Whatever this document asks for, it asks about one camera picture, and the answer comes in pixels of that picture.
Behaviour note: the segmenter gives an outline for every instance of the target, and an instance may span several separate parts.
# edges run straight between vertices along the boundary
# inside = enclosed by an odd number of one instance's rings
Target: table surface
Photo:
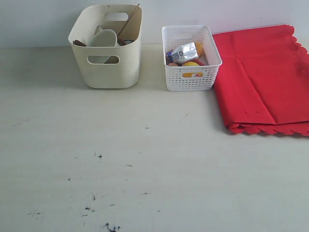
[[[69,47],[0,50],[0,230],[308,232],[308,138],[231,134],[213,90],[169,92],[162,46],[142,56],[96,90]]]

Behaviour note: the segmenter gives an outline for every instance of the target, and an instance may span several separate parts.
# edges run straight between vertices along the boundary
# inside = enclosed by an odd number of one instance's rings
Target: cream storage bin
[[[95,35],[96,28],[120,31],[126,21],[109,21],[118,13],[131,15],[134,5],[110,4],[93,5],[82,11],[69,34],[69,42],[73,49],[78,66],[87,85],[93,88],[128,88],[137,83],[140,76],[140,29],[141,8],[138,8],[126,28],[120,34],[124,40],[133,40],[125,46],[118,47],[81,47],[73,44],[79,40],[88,45]],[[111,56],[105,64],[93,62],[100,56]]]
[[[209,27],[205,25],[163,27],[162,40],[166,85],[169,91],[198,91],[212,88],[222,60]],[[203,44],[207,65],[168,66],[166,63],[166,52],[189,42],[200,42]]]

